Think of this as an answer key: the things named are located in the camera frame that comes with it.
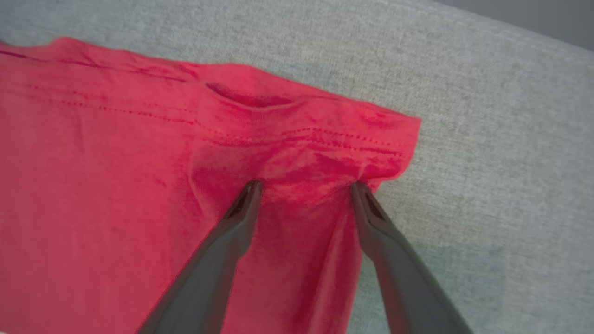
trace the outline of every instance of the red t-shirt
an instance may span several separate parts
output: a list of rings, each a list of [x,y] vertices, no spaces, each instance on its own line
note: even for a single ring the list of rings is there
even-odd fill
[[[0,45],[0,331],[134,332],[257,178],[223,333],[342,334],[349,186],[398,177],[419,124],[245,65]]]

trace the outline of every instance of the gray upholstery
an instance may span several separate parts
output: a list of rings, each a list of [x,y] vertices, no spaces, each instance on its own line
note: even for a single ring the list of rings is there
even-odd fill
[[[5,42],[65,35],[421,117],[412,164],[378,199],[471,328],[592,333],[593,53],[425,1],[0,1]],[[349,333],[382,331],[366,259]]]

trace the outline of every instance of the textured gray fabric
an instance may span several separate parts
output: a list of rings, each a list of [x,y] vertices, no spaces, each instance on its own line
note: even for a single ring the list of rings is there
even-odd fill
[[[594,55],[408,0],[3,0],[0,39],[239,62],[421,117],[378,199],[476,333],[592,333]],[[349,333],[387,332],[363,263]]]

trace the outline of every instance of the stitched seam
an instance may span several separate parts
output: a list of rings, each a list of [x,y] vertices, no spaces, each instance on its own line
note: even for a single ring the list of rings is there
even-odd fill
[[[178,81],[178,82],[182,82],[182,83],[186,82],[185,80],[180,79],[180,78],[167,77],[165,75],[150,74],[150,73],[147,73],[147,72],[142,71],[142,70],[130,71],[130,70],[124,70],[122,68],[113,68],[113,67],[107,67],[107,66],[99,66],[97,64],[87,64],[85,62],[80,62],[80,61],[64,61],[64,60],[48,61],[48,60],[45,60],[45,59],[34,58],[34,57],[30,57],[30,56],[23,55],[23,54],[20,54],[20,53],[14,53],[14,52],[2,51],[2,50],[0,50],[0,54],[14,56],[14,57],[17,57],[17,58],[29,59],[29,60],[33,60],[33,61],[44,62],[44,63],[57,62],[57,63],[61,63],[61,64],[79,65],[79,66],[85,66],[85,67],[98,68],[98,69],[102,69],[102,70],[112,70],[112,71],[122,71],[122,72],[128,72],[128,73],[142,74],[142,75],[146,75],[146,76],[153,77],[153,78],[173,80],[173,81]]]
[[[173,118],[167,118],[167,117],[162,117],[162,116],[157,116],[157,115],[153,115],[151,113],[148,112],[135,112],[135,111],[129,111],[129,110],[125,110],[125,109],[119,109],[119,108],[110,108],[110,107],[106,107],[106,106],[95,106],[95,105],[89,105],[86,103],[81,103],[81,102],[73,102],[73,101],[69,101],[69,100],[53,100],[53,99],[46,99],[43,97],[39,97],[39,96],[35,96],[35,95],[29,95],[29,94],[24,94],[24,97],[27,97],[29,99],[32,100],[39,100],[39,101],[45,101],[45,102],[51,102],[51,103],[61,103],[61,104],[66,104],[66,105],[72,105],[72,106],[79,106],[79,107],[83,107],[83,108],[97,108],[97,109],[102,109],[102,110],[106,110],[106,111],[115,111],[115,112],[122,112],[125,114],[130,114],[130,115],[139,115],[139,116],[145,116],[145,117],[151,117],[151,118],[156,118],[156,119],[161,119],[162,121],[166,121],[166,122],[177,122],[180,124],[188,124],[188,125],[195,125],[196,122],[194,121],[188,121],[186,119],[173,119]],[[207,140],[204,138],[199,138],[201,140],[213,143],[213,144],[223,144],[223,143],[218,143],[216,141],[213,140]],[[277,144],[280,143],[281,141],[285,141],[285,140],[295,140],[295,141],[310,141],[313,143],[318,143],[318,144],[323,144],[326,146],[334,146],[334,147],[342,147],[345,149],[351,149],[351,150],[360,150],[360,151],[368,151],[368,152],[376,152],[376,153],[381,153],[381,154],[385,154],[385,155],[392,155],[392,156],[397,156],[397,157],[403,157],[402,153],[399,152],[392,152],[392,151],[387,151],[387,150],[382,150],[382,149],[376,149],[373,147],[355,147],[355,146],[350,146],[350,145],[345,145],[345,144],[338,144],[338,143],[328,143],[326,141],[321,141],[321,140],[315,140],[313,138],[306,138],[306,137],[286,137],[283,138],[282,140],[275,140],[275,141],[252,141],[252,140],[246,140],[248,141],[248,144],[250,146],[253,145],[270,145],[270,144]]]
[[[91,94],[91,93],[77,92],[75,90],[56,89],[56,88],[53,88],[53,87],[44,87],[44,86],[32,85],[32,84],[20,84],[20,85],[25,86],[25,87],[30,88],[30,89],[47,90],[49,92],[50,91],[56,91],[56,92],[63,92],[63,93],[69,93],[69,94],[76,94],[76,95],[80,95],[80,96],[90,96],[90,97],[95,97],[95,98],[98,98],[98,99],[105,98],[104,96],[99,96],[99,95]],[[173,106],[165,106],[165,105],[160,105],[160,104],[156,104],[156,103],[147,103],[147,102],[143,102],[143,101],[139,101],[139,100],[134,100],[134,99],[121,99],[121,98],[116,99],[116,98],[112,98],[112,97],[108,97],[108,98],[110,98],[112,100],[119,100],[119,101],[124,101],[124,102],[139,103],[139,104],[145,105],[145,106],[168,108],[168,109],[173,109],[173,110],[177,110],[177,111],[187,112],[189,114],[197,113],[197,111],[192,111],[192,110],[185,109],[185,108],[178,108],[178,107],[173,107]],[[200,122],[197,122],[197,121],[194,121],[194,124],[195,125],[198,125],[198,126],[201,126],[201,127],[205,128],[205,129],[207,129],[207,130],[209,130],[209,131],[211,131],[213,133],[218,133],[221,136],[233,137],[233,138],[238,138],[238,139],[243,138],[243,137],[233,136],[233,135],[228,134],[228,133],[223,133],[223,132],[220,132],[220,131],[212,130],[209,127],[207,127],[206,125],[204,125],[204,124],[202,124]],[[386,142],[383,142],[383,141],[374,140],[373,138],[367,138],[367,137],[364,137],[364,136],[361,136],[361,135],[338,133],[338,132],[330,131],[330,130],[327,130],[327,129],[311,128],[311,127],[285,131],[285,132],[282,132],[282,133],[280,133],[278,135],[275,135],[275,136],[272,136],[272,137],[273,138],[283,138],[283,136],[285,136],[287,134],[300,133],[300,132],[303,132],[303,131],[321,132],[321,133],[326,133],[326,134],[330,134],[330,135],[333,135],[333,136],[341,136],[341,137],[352,138],[352,139],[357,139],[357,140],[361,140],[361,141],[368,141],[368,142],[374,143],[374,144],[379,144],[379,145],[384,145],[384,146],[391,146],[391,143],[386,143]]]
[[[444,20],[444,21],[449,21],[451,23],[458,24],[458,25],[464,26],[464,27],[468,27],[468,28],[474,29],[474,30],[479,31],[479,32],[488,33],[488,34],[493,35],[493,36],[497,36],[497,37],[500,37],[500,38],[503,38],[503,39],[507,39],[507,40],[512,41],[512,42],[528,43],[527,44],[528,47],[533,48],[533,49],[536,49],[536,50],[541,51],[541,52],[548,53],[548,54],[553,55],[553,56],[556,56],[556,57],[559,57],[559,58],[567,61],[570,64],[584,65],[584,66],[588,67],[591,70],[594,69],[594,65],[590,65],[586,61],[583,61],[581,59],[575,59],[575,58],[572,58],[572,57],[567,56],[567,55],[563,55],[562,53],[567,53],[568,52],[565,49],[552,48],[550,45],[544,44],[543,42],[540,42],[540,41],[538,41],[538,40],[536,40],[534,38],[527,37],[527,36],[522,36],[522,35],[520,35],[518,33],[512,32],[512,31],[506,31],[507,34],[513,36],[513,37],[510,37],[510,36],[506,36],[503,33],[495,32],[495,31],[492,31],[492,30],[489,30],[489,29],[482,29],[482,28],[476,27],[474,24],[470,24],[470,23],[484,24],[484,22],[481,22],[481,21],[478,21],[478,20],[474,20],[472,18],[467,18],[467,17],[464,17],[462,15],[453,14],[453,13],[449,13],[448,15],[444,15],[444,14],[437,14],[437,13],[434,13],[434,12],[429,12],[429,11],[427,11],[425,9],[416,8],[416,4],[414,4],[414,3],[410,2],[410,1],[407,1],[407,0],[400,0],[402,2],[405,2],[406,5],[405,4],[397,4],[397,3],[394,3],[394,2],[387,2],[387,1],[384,1],[384,0],[371,0],[371,1],[372,2],[376,2],[378,4],[384,4],[384,5],[387,5],[387,6],[394,6],[394,7],[406,8],[406,9],[412,10],[414,12],[425,14],[425,15],[428,15],[428,16],[431,16],[431,17],[434,17],[434,18],[439,18],[439,19]]]

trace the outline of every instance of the t-shirt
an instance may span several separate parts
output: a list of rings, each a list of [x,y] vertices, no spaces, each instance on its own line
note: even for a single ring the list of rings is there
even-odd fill
[[[349,186],[401,175],[420,122],[246,65],[0,45],[0,331],[133,333],[260,179],[222,333],[345,333]]]

